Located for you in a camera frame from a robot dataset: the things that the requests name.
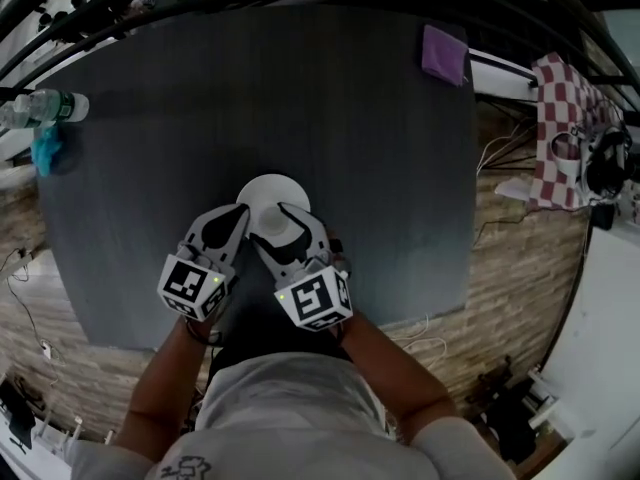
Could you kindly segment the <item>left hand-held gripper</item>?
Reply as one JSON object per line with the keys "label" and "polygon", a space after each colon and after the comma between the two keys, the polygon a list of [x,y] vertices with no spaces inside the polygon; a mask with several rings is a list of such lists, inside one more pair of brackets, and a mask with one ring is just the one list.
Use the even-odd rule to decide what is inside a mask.
{"label": "left hand-held gripper", "polygon": [[157,293],[165,306],[204,322],[222,310],[237,280],[233,266],[250,221],[247,204],[227,204],[197,217],[166,258]]}

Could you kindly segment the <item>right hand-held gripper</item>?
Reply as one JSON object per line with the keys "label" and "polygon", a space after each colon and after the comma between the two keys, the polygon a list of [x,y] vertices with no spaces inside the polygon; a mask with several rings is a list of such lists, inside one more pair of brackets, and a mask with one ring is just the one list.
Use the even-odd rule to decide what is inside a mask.
{"label": "right hand-held gripper", "polygon": [[324,223],[296,205],[280,202],[278,207],[303,229],[299,237],[274,246],[255,233],[249,235],[279,288],[275,299],[300,329],[321,331],[343,323],[353,316],[349,274],[335,266]]}

